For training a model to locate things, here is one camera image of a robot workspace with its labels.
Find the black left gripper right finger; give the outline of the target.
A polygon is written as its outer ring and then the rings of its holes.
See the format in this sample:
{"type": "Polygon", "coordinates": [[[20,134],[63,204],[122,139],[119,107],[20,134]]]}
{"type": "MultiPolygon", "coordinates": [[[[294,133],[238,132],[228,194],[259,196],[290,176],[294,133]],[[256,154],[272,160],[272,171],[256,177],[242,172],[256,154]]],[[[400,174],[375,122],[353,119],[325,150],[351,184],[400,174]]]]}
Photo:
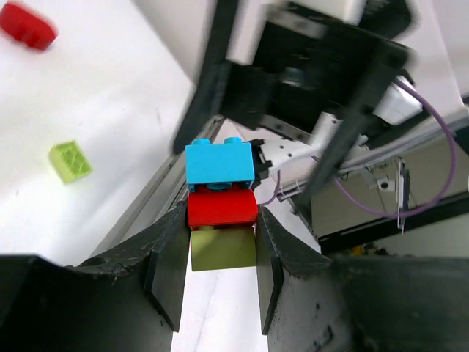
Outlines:
{"type": "Polygon", "coordinates": [[[259,209],[262,333],[270,351],[466,351],[468,261],[329,259],[259,209]]]}

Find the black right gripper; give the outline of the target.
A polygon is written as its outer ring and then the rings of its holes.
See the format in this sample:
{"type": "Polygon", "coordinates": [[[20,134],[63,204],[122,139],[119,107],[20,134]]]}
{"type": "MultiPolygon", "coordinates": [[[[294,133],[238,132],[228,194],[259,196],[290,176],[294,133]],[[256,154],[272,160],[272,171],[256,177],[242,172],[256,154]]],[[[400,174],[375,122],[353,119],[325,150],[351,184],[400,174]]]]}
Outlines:
{"type": "Polygon", "coordinates": [[[237,8],[237,1],[216,2],[195,92],[171,151],[180,154],[199,135],[223,97],[226,118],[292,139],[305,139],[330,113],[341,125],[295,201],[295,213],[307,216],[312,197],[358,137],[382,129],[373,111],[409,57],[395,39],[411,24],[410,8],[406,1],[367,1],[351,24],[293,1],[272,6],[253,62],[231,68],[226,55],[237,8]]]}

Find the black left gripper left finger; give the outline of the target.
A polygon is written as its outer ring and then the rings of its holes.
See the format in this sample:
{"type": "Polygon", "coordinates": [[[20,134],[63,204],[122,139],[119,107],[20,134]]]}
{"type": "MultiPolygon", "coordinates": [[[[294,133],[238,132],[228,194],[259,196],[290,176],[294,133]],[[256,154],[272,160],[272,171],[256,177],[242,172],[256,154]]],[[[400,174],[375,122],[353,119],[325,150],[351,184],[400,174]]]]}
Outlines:
{"type": "Polygon", "coordinates": [[[187,204],[77,266],[1,257],[3,351],[169,351],[188,263],[187,204]]]}

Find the yellow stack lego brick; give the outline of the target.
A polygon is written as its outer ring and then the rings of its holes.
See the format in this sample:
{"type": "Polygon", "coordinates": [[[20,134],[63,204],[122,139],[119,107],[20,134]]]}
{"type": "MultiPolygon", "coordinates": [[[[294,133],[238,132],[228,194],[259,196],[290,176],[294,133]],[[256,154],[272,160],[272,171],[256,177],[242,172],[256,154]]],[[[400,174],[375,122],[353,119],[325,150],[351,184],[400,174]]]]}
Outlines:
{"type": "Polygon", "coordinates": [[[192,271],[246,268],[255,265],[253,227],[191,232],[192,271]]]}

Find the blue stack lego brick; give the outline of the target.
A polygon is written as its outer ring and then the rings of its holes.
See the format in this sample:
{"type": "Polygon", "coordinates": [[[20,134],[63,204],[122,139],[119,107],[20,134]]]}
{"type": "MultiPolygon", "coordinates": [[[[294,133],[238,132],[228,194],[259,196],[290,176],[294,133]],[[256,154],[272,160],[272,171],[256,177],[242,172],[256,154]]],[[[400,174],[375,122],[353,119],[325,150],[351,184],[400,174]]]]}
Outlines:
{"type": "Polygon", "coordinates": [[[222,190],[238,183],[251,187],[255,179],[251,144],[239,137],[229,137],[222,143],[195,139],[185,146],[186,183],[191,192],[203,185],[222,190]]]}

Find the red stack lego brick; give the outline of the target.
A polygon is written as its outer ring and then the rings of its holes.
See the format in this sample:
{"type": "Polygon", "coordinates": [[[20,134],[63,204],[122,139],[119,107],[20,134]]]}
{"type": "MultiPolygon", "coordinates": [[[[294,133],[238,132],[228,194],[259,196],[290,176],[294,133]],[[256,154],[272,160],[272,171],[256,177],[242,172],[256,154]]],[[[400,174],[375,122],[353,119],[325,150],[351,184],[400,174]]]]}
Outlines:
{"type": "Polygon", "coordinates": [[[258,205],[251,189],[231,188],[188,195],[188,226],[192,230],[207,226],[253,225],[257,218],[258,205]]]}

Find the yellow green lego brick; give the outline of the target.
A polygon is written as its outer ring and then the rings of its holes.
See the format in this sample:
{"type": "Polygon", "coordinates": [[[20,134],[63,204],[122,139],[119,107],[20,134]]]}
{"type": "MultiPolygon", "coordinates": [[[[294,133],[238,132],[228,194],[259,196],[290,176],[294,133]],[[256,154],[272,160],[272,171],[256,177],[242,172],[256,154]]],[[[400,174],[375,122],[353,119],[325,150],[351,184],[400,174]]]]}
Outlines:
{"type": "Polygon", "coordinates": [[[48,156],[54,170],[65,184],[80,180],[93,171],[76,140],[55,144],[48,156]]]}

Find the red rounded lego block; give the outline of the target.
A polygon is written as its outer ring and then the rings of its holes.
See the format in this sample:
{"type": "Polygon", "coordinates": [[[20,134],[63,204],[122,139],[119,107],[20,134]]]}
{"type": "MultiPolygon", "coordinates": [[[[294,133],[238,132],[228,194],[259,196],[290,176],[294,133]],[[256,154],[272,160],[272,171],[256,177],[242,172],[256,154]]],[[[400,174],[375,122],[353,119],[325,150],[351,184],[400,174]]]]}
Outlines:
{"type": "Polygon", "coordinates": [[[58,37],[58,29],[39,12],[19,2],[7,1],[1,8],[3,33],[37,51],[45,51],[58,37]]]}

